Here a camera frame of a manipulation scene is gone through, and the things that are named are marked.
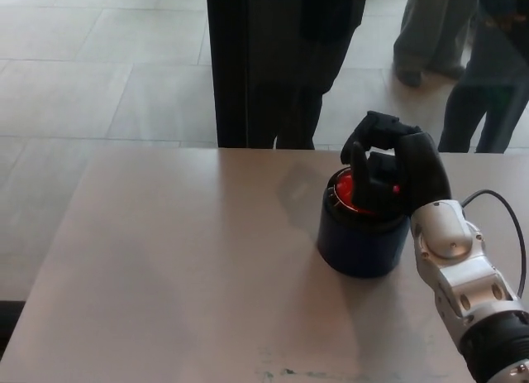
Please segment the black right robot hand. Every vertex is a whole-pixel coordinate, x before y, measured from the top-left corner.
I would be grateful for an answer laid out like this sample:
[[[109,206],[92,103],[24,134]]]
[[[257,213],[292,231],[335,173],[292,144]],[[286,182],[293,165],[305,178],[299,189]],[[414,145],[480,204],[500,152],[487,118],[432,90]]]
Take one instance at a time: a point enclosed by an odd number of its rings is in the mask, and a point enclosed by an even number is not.
[[[395,116],[367,112],[343,146],[341,163],[350,167],[352,205],[380,217],[411,215],[452,198],[431,136]]]

